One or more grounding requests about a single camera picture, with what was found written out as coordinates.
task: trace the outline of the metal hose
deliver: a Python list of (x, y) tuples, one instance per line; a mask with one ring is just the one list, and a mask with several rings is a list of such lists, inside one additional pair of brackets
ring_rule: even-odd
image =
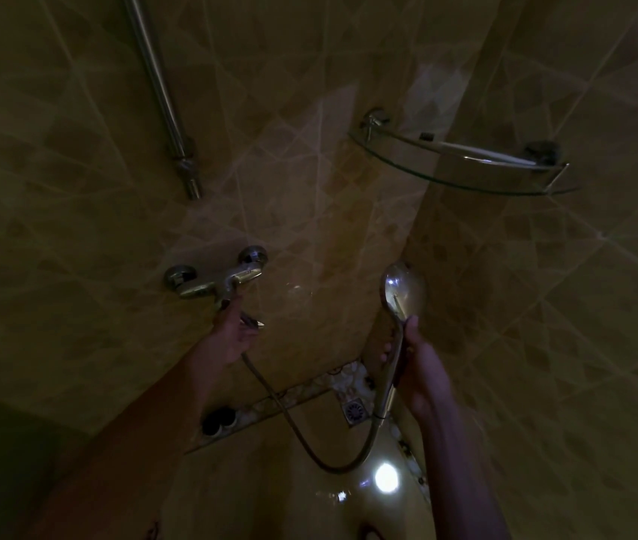
[(290, 416), (289, 411), (287, 411), (287, 408), (284, 407), (284, 404), (281, 403), (281, 400), (277, 396), (277, 393), (271, 388), (269, 383), (266, 382), (266, 379), (264, 379), (261, 373), (259, 373), (259, 370), (257, 370), (256, 367), (254, 367), (254, 364), (249, 360), (249, 357), (246, 355), (246, 353), (241, 354), (241, 359), (249, 368), (249, 371), (254, 374), (254, 377), (256, 377), (259, 380), (259, 382), (263, 385), (263, 387), (266, 389), (266, 391), (269, 392), (269, 395), (277, 403), (281, 412), (284, 413), (284, 418), (287, 419), (287, 422), (289, 423), (290, 428), (294, 431), (296, 438), (299, 440), (299, 443), (301, 443), (302, 447), (307, 452), (307, 455), (309, 455), (311, 459), (317, 464), (317, 466), (319, 466), (322, 470), (324, 470), (324, 472), (329, 472), (330, 474), (346, 474), (348, 472), (351, 472), (352, 470), (356, 470), (357, 468), (360, 467), (360, 465), (364, 463), (365, 460), (367, 460), (367, 457), (369, 456), (369, 452), (372, 450), (372, 447), (374, 446), (374, 442), (377, 439), (377, 435), (379, 433), (379, 427), (384, 422), (384, 419), (372, 415), (372, 427), (369, 429), (369, 435), (367, 436), (367, 440), (364, 442), (364, 445), (361, 447), (361, 450), (359, 454), (357, 454), (356, 458), (354, 458), (354, 460), (352, 460), (348, 464), (345, 464), (344, 466), (331, 466), (325, 463), (322, 459), (320, 459), (317, 456), (316, 453), (314, 453), (314, 450), (312, 450), (308, 442), (304, 439), (304, 436), (299, 430), (299, 427), (296, 426), (294, 419), (292, 419), (292, 417)]

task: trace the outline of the chrome faucet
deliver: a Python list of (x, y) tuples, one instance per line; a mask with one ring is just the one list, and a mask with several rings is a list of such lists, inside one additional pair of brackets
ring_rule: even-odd
[[(254, 280), (269, 261), (261, 246), (248, 246), (239, 253), (239, 264), (225, 271), (199, 277), (190, 265), (174, 265), (164, 273), (164, 282), (181, 299), (214, 296), (217, 308), (225, 308), (234, 298), (239, 284)], [(254, 327), (263, 327), (258, 320), (242, 313), (242, 320)]]

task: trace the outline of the drain cover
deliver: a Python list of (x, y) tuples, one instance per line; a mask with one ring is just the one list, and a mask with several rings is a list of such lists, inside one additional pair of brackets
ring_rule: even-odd
[(359, 398), (352, 399), (350, 402), (343, 404), (342, 411), (344, 411), (344, 418), (346, 418), (346, 422), (349, 423), (350, 426), (363, 423), (369, 418), (369, 414)]

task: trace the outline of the shower head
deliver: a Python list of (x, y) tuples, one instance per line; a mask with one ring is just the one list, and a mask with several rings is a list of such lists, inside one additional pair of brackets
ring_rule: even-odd
[(387, 267), (379, 288), (382, 305), (389, 312), (395, 324), (395, 337), (390, 359), (384, 369), (384, 379), (379, 385), (374, 402), (374, 415), (384, 419), (392, 407), (394, 393), (401, 376), (405, 355), (404, 324), (413, 315), (419, 315), (426, 303), (426, 283), (423, 277), (408, 263), (396, 261)]

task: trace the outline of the person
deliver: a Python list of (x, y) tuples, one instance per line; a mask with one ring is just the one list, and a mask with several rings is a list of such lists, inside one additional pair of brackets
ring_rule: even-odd
[[(508, 538), (490, 491), (472, 476), (459, 410), (441, 361), (419, 334), (416, 317), (408, 320), (405, 332), (410, 350), (399, 390), (421, 427), (437, 538)], [(209, 335), (89, 441), (32, 518), (25, 538), (144, 538), (212, 386), (257, 335), (242, 322), (241, 297), (236, 297), (216, 316)]]

